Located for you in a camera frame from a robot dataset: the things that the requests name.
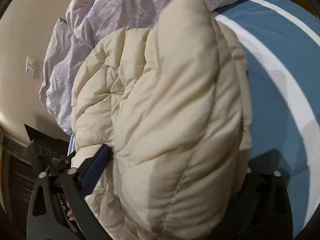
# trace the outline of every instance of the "beige wall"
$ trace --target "beige wall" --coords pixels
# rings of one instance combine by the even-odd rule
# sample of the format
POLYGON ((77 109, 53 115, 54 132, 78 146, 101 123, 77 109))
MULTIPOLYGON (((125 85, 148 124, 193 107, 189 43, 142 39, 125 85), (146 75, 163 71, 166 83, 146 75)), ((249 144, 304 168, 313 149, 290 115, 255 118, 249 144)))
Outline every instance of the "beige wall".
POLYGON ((2 139, 3 139, 3 130, 0 128, 0 205, 2 206, 3 210, 5 211, 4 205, 4 189, 2 185, 3 177, 2 177, 2 167, 3 167, 3 160, 4 155, 2 153, 2 139))
POLYGON ((42 64, 59 17, 71 0, 13 0, 0 20, 0 125, 28 143, 24 124, 67 139, 39 101, 42 64), (37 60, 35 78, 25 75, 27 56, 37 60))

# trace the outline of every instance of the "screw head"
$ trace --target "screw head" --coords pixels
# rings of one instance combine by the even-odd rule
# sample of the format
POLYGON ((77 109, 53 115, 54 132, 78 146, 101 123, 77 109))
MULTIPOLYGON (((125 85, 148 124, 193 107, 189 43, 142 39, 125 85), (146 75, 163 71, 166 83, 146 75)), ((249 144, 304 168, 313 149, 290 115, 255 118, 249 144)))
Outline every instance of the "screw head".
POLYGON ((47 176, 47 173, 46 173, 46 172, 41 172, 38 177, 39 177, 40 179, 42 179, 42 178, 44 178, 45 176, 47 176))
POLYGON ((281 177, 281 173, 279 171, 274 171, 273 175, 275 175, 276 177, 281 177))
POLYGON ((71 169, 67 170, 67 174, 73 175, 73 174, 77 173, 77 171, 78 170, 76 168, 71 168, 71 169))

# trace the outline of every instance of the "puffy jacket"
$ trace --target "puffy jacket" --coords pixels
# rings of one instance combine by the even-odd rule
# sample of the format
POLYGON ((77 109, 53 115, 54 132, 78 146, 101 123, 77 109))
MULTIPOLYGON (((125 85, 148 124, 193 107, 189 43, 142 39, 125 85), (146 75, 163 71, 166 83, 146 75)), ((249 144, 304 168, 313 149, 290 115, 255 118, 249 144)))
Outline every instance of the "puffy jacket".
POLYGON ((106 36, 72 90, 78 167, 113 148, 88 205, 114 239, 202 239, 241 188, 251 149, 246 58, 203 0, 106 36))

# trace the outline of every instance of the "light switch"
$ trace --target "light switch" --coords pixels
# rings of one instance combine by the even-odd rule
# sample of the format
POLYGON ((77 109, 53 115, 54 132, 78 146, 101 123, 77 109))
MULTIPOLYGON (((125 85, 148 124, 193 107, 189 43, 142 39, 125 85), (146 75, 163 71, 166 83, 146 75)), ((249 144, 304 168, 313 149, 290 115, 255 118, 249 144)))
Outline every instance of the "light switch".
POLYGON ((34 60, 30 56, 27 56, 26 75, 28 75, 30 78, 34 78, 35 68, 36 68, 36 60, 34 60))

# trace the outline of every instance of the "blue mattress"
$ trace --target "blue mattress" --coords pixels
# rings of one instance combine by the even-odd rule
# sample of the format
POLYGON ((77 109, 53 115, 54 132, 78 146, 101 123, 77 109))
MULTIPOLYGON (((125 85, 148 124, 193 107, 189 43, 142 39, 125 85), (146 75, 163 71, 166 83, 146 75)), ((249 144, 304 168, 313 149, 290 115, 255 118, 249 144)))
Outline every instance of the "blue mattress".
POLYGON ((213 15, 248 59, 249 166, 286 178, 297 236, 320 202, 320 21, 289 0, 241 0, 213 15))

